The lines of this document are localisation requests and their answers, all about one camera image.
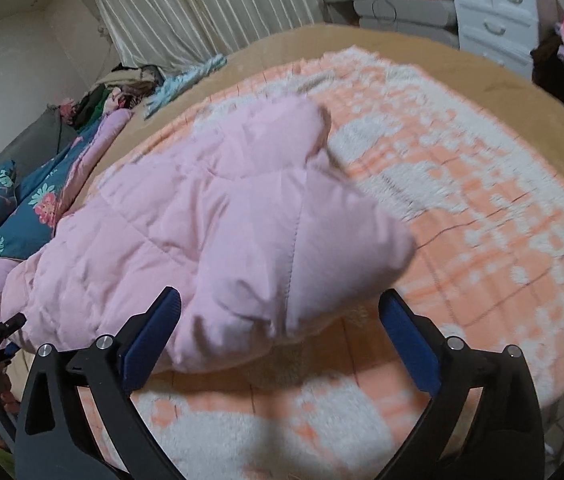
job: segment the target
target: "white drawer cabinet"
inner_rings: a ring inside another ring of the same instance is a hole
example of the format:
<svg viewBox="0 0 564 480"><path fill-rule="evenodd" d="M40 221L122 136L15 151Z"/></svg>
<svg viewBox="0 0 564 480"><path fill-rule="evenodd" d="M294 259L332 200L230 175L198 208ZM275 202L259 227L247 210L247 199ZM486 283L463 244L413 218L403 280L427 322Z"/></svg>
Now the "white drawer cabinet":
<svg viewBox="0 0 564 480"><path fill-rule="evenodd" d="M455 0L460 49L531 78L530 56L555 25L555 0Z"/></svg>

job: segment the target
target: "pink flower pattern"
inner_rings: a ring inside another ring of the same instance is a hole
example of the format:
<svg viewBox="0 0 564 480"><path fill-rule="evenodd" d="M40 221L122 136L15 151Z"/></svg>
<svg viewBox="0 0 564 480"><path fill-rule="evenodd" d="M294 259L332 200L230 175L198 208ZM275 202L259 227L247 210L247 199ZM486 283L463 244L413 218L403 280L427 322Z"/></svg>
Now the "pink flower pattern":
<svg viewBox="0 0 564 480"><path fill-rule="evenodd" d="M55 227L55 206L57 200L55 193L48 192L42 199L35 205L33 210L38 216L40 223L46 224L47 226L53 228Z"/></svg>

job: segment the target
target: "white curtain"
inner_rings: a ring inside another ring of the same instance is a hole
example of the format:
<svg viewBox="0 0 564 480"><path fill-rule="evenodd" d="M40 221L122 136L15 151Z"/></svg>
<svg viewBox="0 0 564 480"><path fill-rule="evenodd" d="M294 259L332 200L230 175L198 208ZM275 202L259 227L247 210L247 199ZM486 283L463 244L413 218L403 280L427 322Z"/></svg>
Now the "white curtain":
<svg viewBox="0 0 564 480"><path fill-rule="evenodd" d="M185 70L323 20L322 0L95 0L126 66Z"/></svg>

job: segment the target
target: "metal screw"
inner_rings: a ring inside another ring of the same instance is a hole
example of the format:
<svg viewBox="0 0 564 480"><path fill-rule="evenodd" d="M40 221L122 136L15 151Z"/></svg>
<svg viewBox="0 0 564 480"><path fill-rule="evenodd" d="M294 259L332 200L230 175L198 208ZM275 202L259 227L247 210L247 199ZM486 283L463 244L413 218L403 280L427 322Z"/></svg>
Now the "metal screw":
<svg viewBox="0 0 564 480"><path fill-rule="evenodd" d="M464 341L459 337L453 336L446 340L446 344L451 350L461 350L464 348Z"/></svg>
<svg viewBox="0 0 564 480"><path fill-rule="evenodd" d="M522 351L520 350L519 346L509 345L507 346L507 354L509 354L511 357L521 357Z"/></svg>
<svg viewBox="0 0 564 480"><path fill-rule="evenodd" d="M100 350L106 350L107 348L110 348L112 344L113 338L110 335L101 336L95 343L97 348L99 348Z"/></svg>
<svg viewBox="0 0 564 480"><path fill-rule="evenodd" d="M50 352L52 352L52 346L50 346L47 343L45 345L40 346L39 350L37 351L37 354L40 357L46 357Z"/></svg>

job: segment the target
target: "teal floral blanket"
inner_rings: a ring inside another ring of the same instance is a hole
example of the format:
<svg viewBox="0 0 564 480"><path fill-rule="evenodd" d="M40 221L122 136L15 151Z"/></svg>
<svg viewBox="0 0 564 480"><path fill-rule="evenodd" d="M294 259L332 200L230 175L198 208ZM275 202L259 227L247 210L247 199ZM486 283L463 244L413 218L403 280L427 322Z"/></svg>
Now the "teal floral blanket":
<svg viewBox="0 0 564 480"><path fill-rule="evenodd" d="M33 171L15 186L16 167L0 167L0 258L25 260L53 236L56 211L73 164L89 148L101 120L75 139L72 145Z"/></svg>

